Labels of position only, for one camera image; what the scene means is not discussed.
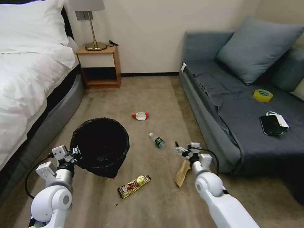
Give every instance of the water bottle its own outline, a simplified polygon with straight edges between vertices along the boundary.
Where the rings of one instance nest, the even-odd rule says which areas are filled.
[[[160,137],[154,136],[153,133],[150,133],[149,136],[153,139],[158,148],[162,148],[165,145],[165,142]]]

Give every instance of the black cable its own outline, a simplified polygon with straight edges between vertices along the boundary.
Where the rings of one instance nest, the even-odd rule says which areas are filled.
[[[203,151],[207,151],[207,152],[209,152],[210,154],[212,154],[212,155],[215,157],[215,160],[216,160],[216,175],[219,175],[219,159],[218,159],[218,157],[215,155],[215,153],[213,153],[211,150],[202,149],[202,148],[191,147],[190,149],[203,150]]]
[[[112,46],[107,44],[107,46],[110,47],[110,48],[114,47],[114,46],[119,46],[118,44],[114,43],[112,40],[109,40],[109,44],[112,44]]]
[[[37,164],[35,164],[34,167],[31,168],[31,170],[29,171],[29,173],[26,175],[26,178],[25,178],[25,181],[24,181],[24,190],[25,190],[26,194],[27,194],[30,198],[32,198],[32,199],[34,199],[34,197],[31,195],[31,193],[30,193],[29,190],[28,190],[28,179],[29,179],[29,175],[31,174],[31,172],[32,172],[38,165],[40,165],[41,162],[44,162],[44,161],[45,161],[46,159],[48,159],[48,158],[50,158],[50,156],[47,156],[46,158],[42,159],[40,162],[38,162]]]

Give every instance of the gray pillow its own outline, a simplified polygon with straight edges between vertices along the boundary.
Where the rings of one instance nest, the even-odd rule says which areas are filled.
[[[304,78],[304,50],[292,47],[274,65],[271,83],[292,92]]]
[[[304,26],[244,19],[217,59],[250,85],[302,35]]]

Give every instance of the smartphone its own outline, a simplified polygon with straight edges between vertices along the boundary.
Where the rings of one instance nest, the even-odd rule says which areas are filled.
[[[261,125],[265,135],[281,135],[283,131],[276,116],[261,116]]]

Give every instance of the black trash bag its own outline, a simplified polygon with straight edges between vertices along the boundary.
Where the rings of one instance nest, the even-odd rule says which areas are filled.
[[[76,164],[98,176],[114,178],[130,148],[129,135],[116,120],[85,121],[74,132],[70,149],[77,147],[82,159]]]

